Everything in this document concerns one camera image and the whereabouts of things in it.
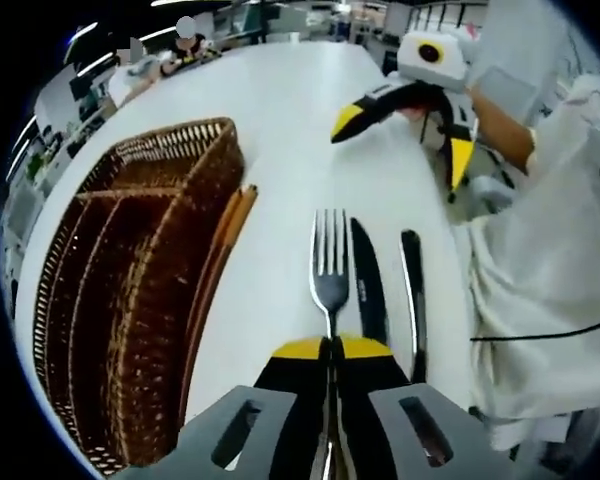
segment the knife blade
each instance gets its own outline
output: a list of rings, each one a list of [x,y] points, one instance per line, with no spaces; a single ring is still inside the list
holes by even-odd
[[[402,268],[409,298],[413,362],[411,381],[425,383],[427,379],[427,324],[424,299],[424,276],[420,237],[413,230],[400,234]]]
[[[388,344],[387,308],[376,253],[369,235],[360,222],[351,218],[353,260],[356,268],[358,306],[362,318],[362,336]]]

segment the metal fork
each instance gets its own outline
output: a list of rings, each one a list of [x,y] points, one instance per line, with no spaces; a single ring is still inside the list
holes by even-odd
[[[344,210],[341,214],[335,209],[332,213],[324,210],[322,219],[316,211],[309,283],[313,301],[325,314],[327,337],[333,339],[336,335],[336,316],[349,298],[349,247]]]

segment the brown wicker basket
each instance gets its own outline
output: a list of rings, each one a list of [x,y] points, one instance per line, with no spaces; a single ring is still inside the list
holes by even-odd
[[[231,120],[176,125],[112,147],[65,214],[40,283],[34,361],[105,475],[175,447],[187,317],[243,170]]]

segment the white tabletop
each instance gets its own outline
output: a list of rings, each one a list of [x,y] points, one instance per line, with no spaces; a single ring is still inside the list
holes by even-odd
[[[315,208],[343,207],[368,231],[380,265],[392,347],[408,372],[411,340],[399,234],[423,249],[431,384],[469,406],[468,319],[459,261],[442,197],[406,121],[391,118],[331,145],[339,109],[383,82],[358,46],[335,43],[247,47],[160,82],[119,110],[82,147],[52,190],[22,265],[15,333],[34,393],[64,439],[35,375],[32,325],[44,259],[62,214],[101,155],[124,138],[192,119],[227,116],[238,129],[260,195],[223,273],[203,333],[187,419],[236,384],[252,385],[286,341],[326,332],[309,293]],[[355,288],[339,331],[360,333]]]

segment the wire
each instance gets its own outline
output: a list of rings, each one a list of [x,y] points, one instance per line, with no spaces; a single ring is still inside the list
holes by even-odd
[[[578,335],[584,335],[585,333],[593,332],[594,330],[600,329],[600,323],[591,325],[590,327],[583,328],[581,330],[573,330],[571,332],[564,333],[550,333],[544,335],[522,335],[516,337],[472,337],[472,342],[515,342],[519,340],[547,340],[552,338],[566,338],[576,337]]]

